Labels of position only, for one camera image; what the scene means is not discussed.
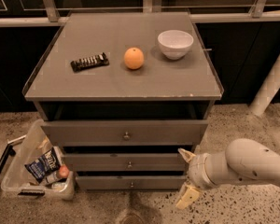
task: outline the drawer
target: drawer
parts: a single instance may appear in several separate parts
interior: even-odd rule
[[[52,121],[42,129],[54,146],[182,145],[200,143],[206,120]]]
[[[77,176],[81,189],[180,189],[186,177],[180,176]]]
[[[184,171],[180,154],[65,154],[72,171]]]

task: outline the white robotic arm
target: white robotic arm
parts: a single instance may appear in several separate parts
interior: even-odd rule
[[[250,139],[237,139],[225,151],[194,155],[179,153],[189,163],[188,180],[182,186],[176,207],[184,209],[198,199],[201,190],[222,184],[274,184],[280,187],[280,155]]]

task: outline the metal frame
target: metal frame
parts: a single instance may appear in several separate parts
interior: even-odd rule
[[[66,17],[60,17],[54,0],[43,0],[47,18],[0,19],[0,27],[63,26]],[[161,12],[161,0],[145,0],[143,12]],[[193,23],[280,21],[280,13],[263,12],[267,0],[256,0],[248,13],[189,14]]]

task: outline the orange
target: orange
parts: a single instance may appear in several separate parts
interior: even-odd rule
[[[142,50],[138,48],[130,48],[125,51],[123,60],[128,68],[136,70],[143,65],[144,55]]]

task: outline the gray tabletop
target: gray tabletop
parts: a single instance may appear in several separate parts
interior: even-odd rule
[[[192,50],[171,61],[159,50],[157,37],[166,30],[194,37]],[[125,67],[123,55],[140,48],[145,63]],[[74,73],[70,62],[104,52],[109,66]],[[186,12],[74,13],[63,28],[25,97],[30,101],[218,100],[211,66]]]

